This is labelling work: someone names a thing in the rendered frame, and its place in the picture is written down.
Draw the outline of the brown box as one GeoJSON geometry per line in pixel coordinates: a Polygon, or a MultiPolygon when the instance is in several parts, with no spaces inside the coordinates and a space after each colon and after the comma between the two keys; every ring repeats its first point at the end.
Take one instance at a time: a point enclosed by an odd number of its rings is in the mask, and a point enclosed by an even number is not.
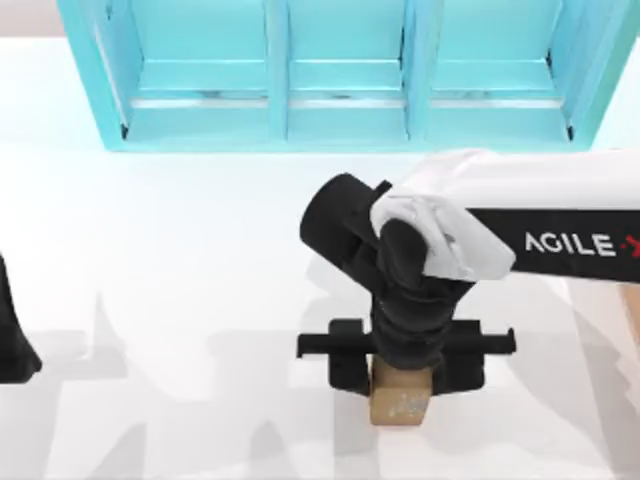
{"type": "Polygon", "coordinates": [[[369,418],[379,427],[415,427],[423,423],[433,395],[430,368],[397,369],[374,356],[370,370],[369,418]]]}

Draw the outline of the tan object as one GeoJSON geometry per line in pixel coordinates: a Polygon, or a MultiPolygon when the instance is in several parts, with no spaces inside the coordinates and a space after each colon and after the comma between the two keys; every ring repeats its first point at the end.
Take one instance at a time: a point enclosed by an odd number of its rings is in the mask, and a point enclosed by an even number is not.
{"type": "Polygon", "coordinates": [[[640,285],[622,285],[620,293],[635,347],[640,351],[640,285]]]}

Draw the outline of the light blue rack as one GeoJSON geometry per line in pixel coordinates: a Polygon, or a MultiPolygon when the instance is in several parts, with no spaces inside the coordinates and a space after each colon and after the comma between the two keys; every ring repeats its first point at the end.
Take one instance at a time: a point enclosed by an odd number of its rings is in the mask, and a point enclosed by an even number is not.
{"type": "Polygon", "coordinates": [[[105,148],[589,148],[640,0],[56,0],[105,148]]]}

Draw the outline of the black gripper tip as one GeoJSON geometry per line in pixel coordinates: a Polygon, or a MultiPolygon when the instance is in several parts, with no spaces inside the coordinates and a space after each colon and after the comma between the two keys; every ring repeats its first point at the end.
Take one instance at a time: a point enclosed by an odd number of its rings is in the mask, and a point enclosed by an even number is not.
{"type": "Polygon", "coordinates": [[[25,384],[42,366],[19,323],[6,263],[0,255],[0,385],[25,384]]]}

